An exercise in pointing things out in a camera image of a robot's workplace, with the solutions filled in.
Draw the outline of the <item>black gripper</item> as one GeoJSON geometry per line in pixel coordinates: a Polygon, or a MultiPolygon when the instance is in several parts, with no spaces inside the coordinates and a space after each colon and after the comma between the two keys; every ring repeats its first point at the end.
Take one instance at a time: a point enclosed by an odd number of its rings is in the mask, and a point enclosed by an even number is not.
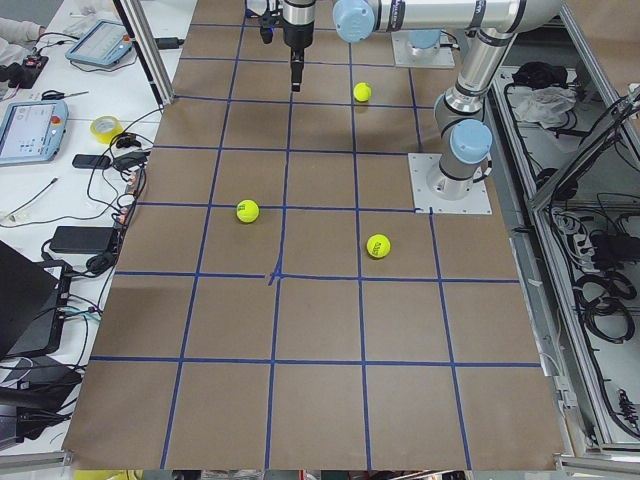
{"type": "Polygon", "coordinates": [[[284,0],[282,22],[285,44],[291,48],[291,91],[299,92],[305,66],[303,49],[313,42],[315,0],[284,0]]]}

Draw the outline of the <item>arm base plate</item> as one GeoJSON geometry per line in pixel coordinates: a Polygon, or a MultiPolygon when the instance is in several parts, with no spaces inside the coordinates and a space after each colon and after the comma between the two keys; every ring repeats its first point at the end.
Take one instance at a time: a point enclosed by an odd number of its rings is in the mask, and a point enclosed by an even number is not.
{"type": "Polygon", "coordinates": [[[420,214],[491,215],[486,182],[477,168],[471,179],[458,181],[440,169],[440,154],[409,153],[414,211],[420,214]]]}
{"type": "Polygon", "coordinates": [[[397,67],[453,69],[454,43],[442,30],[406,30],[391,35],[397,67]]]}

